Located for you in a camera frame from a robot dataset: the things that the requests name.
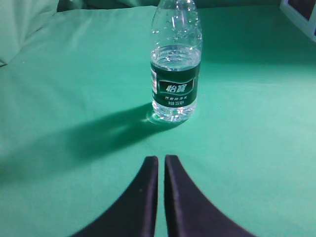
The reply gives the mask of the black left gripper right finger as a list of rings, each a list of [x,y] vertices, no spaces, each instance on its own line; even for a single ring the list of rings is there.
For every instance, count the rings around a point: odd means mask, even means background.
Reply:
[[[164,208],[169,237],[252,237],[195,185],[176,155],[165,157]]]

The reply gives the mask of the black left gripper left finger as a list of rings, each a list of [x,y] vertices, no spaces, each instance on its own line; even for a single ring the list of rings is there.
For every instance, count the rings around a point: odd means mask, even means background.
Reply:
[[[158,158],[146,157],[121,196],[75,237],[153,237],[158,205]]]

